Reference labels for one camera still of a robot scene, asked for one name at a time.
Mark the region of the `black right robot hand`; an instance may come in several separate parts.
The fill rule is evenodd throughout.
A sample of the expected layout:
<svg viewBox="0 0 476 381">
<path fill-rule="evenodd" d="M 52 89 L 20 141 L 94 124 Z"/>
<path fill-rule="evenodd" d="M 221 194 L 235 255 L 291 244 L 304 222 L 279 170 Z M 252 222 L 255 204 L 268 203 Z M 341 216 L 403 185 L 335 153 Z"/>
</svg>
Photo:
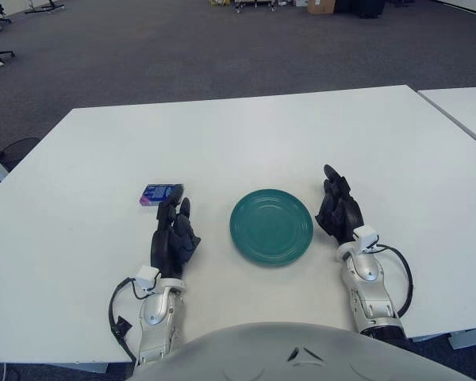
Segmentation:
<svg viewBox="0 0 476 381">
<path fill-rule="evenodd" d="M 354 229 L 364 225 L 359 204 L 351 196 L 345 177 L 328 164 L 324 165 L 324 174 L 324 197 L 316 222 L 338 245 L 352 242 Z"/>
</svg>

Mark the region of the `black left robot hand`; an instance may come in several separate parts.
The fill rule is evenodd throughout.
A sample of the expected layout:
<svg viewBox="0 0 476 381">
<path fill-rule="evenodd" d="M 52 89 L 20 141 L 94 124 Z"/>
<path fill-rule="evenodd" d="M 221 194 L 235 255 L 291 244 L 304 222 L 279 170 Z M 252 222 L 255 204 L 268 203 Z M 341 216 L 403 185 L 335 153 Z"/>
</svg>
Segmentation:
<svg viewBox="0 0 476 381">
<path fill-rule="evenodd" d="M 184 198 L 178 208 L 174 201 L 159 205 L 157 230 L 152 237 L 151 266 L 162 278 L 181 279 L 185 264 L 201 242 L 190 223 L 190 200 Z"/>
</svg>

